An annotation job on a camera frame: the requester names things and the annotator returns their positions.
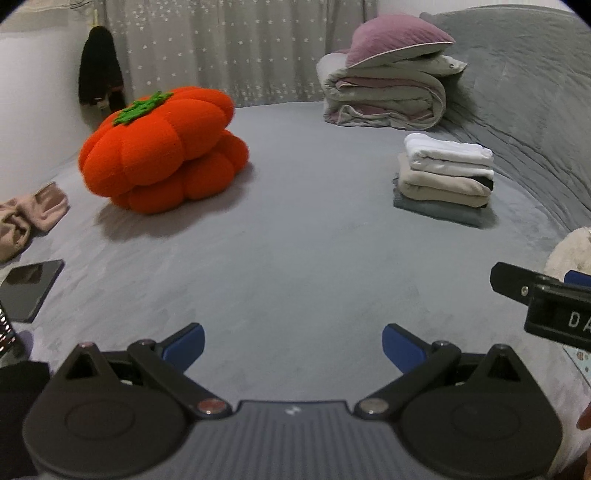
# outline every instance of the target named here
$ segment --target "orange pumpkin pillow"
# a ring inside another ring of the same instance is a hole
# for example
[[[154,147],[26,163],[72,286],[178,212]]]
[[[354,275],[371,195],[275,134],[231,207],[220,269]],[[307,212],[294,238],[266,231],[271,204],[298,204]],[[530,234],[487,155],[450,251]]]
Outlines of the orange pumpkin pillow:
[[[246,144],[224,131],[210,152],[185,162],[167,179],[149,186],[134,187],[111,198],[111,201],[138,213],[165,212],[176,208],[185,199],[201,200],[224,191],[247,162]]]
[[[213,89],[181,87],[105,119],[80,150],[87,188],[118,197],[169,178],[181,165],[209,152],[232,120],[230,97]]]

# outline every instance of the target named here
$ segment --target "hanging clothing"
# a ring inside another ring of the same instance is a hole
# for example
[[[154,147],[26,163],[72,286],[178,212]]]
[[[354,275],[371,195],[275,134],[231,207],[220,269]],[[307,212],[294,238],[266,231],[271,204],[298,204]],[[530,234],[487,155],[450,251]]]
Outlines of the hanging clothing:
[[[115,43],[105,27],[92,28],[82,50],[78,97],[81,105],[96,105],[108,99],[111,112],[126,107]]]

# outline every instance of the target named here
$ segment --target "white wall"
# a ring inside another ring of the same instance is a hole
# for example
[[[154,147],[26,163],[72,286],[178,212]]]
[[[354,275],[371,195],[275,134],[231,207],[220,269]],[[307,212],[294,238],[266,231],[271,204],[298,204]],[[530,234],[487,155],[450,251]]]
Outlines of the white wall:
[[[89,30],[68,9],[14,14],[0,27],[0,202],[35,191],[92,133],[96,114],[85,120],[77,87]]]
[[[544,7],[569,8],[560,0],[378,0],[378,12],[382,14],[407,13],[419,15],[422,12],[438,14],[481,5],[525,4]]]

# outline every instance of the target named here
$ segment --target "gray folded cloth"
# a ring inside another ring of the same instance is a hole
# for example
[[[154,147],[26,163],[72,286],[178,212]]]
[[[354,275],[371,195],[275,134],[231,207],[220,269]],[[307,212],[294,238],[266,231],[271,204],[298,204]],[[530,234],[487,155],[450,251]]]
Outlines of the gray folded cloth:
[[[461,223],[482,228],[485,224],[484,208],[468,207],[458,203],[438,202],[436,200],[413,200],[405,197],[394,180],[394,206],[409,212],[419,213],[440,220]]]

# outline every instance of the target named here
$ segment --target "curtain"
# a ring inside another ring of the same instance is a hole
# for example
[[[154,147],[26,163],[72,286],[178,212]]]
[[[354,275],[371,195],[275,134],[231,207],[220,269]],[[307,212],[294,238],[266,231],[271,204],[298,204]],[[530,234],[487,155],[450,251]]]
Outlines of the curtain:
[[[237,106],[320,100],[316,63],[376,0],[100,0],[131,97],[184,85]]]

